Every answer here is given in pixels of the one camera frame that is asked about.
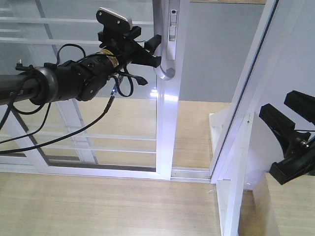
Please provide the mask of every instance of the black cable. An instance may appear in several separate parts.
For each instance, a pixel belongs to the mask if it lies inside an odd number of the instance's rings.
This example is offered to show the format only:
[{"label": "black cable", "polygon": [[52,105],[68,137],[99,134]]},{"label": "black cable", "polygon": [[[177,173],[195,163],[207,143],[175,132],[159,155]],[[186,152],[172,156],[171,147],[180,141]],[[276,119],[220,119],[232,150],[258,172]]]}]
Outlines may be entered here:
[{"label": "black cable", "polygon": [[14,101],[15,101],[17,95],[19,94],[20,90],[22,89],[22,87],[23,87],[25,81],[28,80],[28,79],[31,78],[31,77],[32,77],[32,74],[26,76],[26,77],[21,81],[21,84],[20,84],[19,88],[17,89],[17,91],[16,91],[15,93],[13,93],[13,96],[11,97],[11,100],[10,100],[10,102],[9,102],[9,104],[8,104],[8,107],[6,108],[6,111],[5,111],[5,113],[4,113],[4,115],[3,115],[3,118],[2,118],[2,120],[1,120],[1,122],[0,122],[0,130],[2,129],[2,127],[3,127],[3,125],[4,125],[5,121],[6,121],[6,119],[8,118],[8,116],[9,116],[9,114],[10,114],[10,111],[12,110],[13,103],[14,103]]},{"label": "black cable", "polygon": [[44,147],[44,146],[47,146],[47,145],[50,145],[50,144],[54,144],[56,142],[59,142],[61,140],[64,140],[66,138],[69,138],[73,135],[76,135],[78,133],[81,133],[82,131],[90,128],[92,125],[96,124],[99,120],[101,120],[105,115],[106,113],[108,112],[109,108],[111,107],[113,101],[115,99],[115,96],[111,96],[107,102],[107,105],[103,111],[103,113],[98,117],[96,118],[94,121],[92,121],[90,124],[86,125],[85,127],[77,130],[77,131],[74,131],[70,134],[67,134],[65,136],[62,136],[60,138],[57,138],[57,139],[54,139],[54,140],[51,140],[49,142],[45,142],[45,143],[42,143],[42,144],[38,144],[38,145],[35,145],[33,147],[25,147],[25,148],[19,148],[19,149],[11,149],[11,150],[4,150],[4,151],[0,151],[0,154],[8,154],[8,153],[13,153],[13,152],[21,152],[21,151],[29,151],[29,150],[33,150],[33,149],[36,149],[36,148],[41,148],[41,147]]},{"label": "black cable", "polygon": [[23,112],[23,111],[20,111],[19,109],[17,109],[14,105],[12,106],[12,109],[15,110],[16,112],[22,114],[22,115],[33,115],[37,112],[39,112],[43,107],[44,107],[45,104],[42,104],[40,105],[38,108],[36,108],[34,111],[31,111],[31,112]]},{"label": "black cable", "polygon": [[122,76],[127,76],[127,77],[131,77],[131,78],[135,78],[138,85],[146,85],[148,83],[148,81],[146,81],[145,78],[141,77],[141,76],[138,76],[138,75],[131,75],[129,73],[126,73],[126,72],[121,72],[121,71],[118,71],[117,72],[118,74],[122,75]]},{"label": "black cable", "polygon": [[35,130],[32,133],[28,133],[28,134],[25,134],[25,135],[22,135],[22,136],[19,136],[19,137],[3,140],[3,141],[0,142],[0,144],[6,143],[6,142],[10,142],[10,141],[13,141],[13,140],[17,140],[17,139],[21,139],[21,138],[25,138],[25,137],[28,137],[28,136],[31,136],[31,135],[34,135],[34,134],[38,133],[43,128],[43,126],[44,126],[44,124],[45,124],[45,122],[47,120],[50,107],[51,107],[51,103],[48,104],[44,120],[43,120],[43,122],[41,123],[40,127],[37,130]]},{"label": "black cable", "polygon": [[126,65],[124,65],[124,72],[117,71],[117,73],[120,74],[120,75],[126,76],[128,78],[128,81],[129,81],[129,84],[130,84],[130,93],[128,95],[123,94],[123,92],[120,90],[120,81],[118,80],[118,78],[116,76],[112,75],[111,78],[113,78],[115,80],[115,85],[116,85],[116,88],[117,88],[117,92],[122,97],[130,97],[133,94],[133,81],[131,79],[131,76],[133,76],[133,75],[129,74]]},{"label": "black cable", "polygon": [[315,130],[306,130],[306,129],[296,129],[295,131],[301,131],[301,132],[315,132]]},{"label": "black cable", "polygon": [[56,65],[59,65],[59,63],[60,63],[60,51],[61,51],[61,49],[64,48],[64,47],[68,47],[68,46],[69,46],[69,47],[76,47],[76,48],[81,49],[81,51],[83,52],[83,58],[85,58],[85,57],[87,56],[86,53],[85,53],[85,51],[84,51],[84,49],[83,49],[80,45],[73,44],[73,43],[66,43],[66,44],[62,45],[62,47],[59,48],[59,50],[58,50],[58,52],[57,52],[57,62],[56,62]]}]

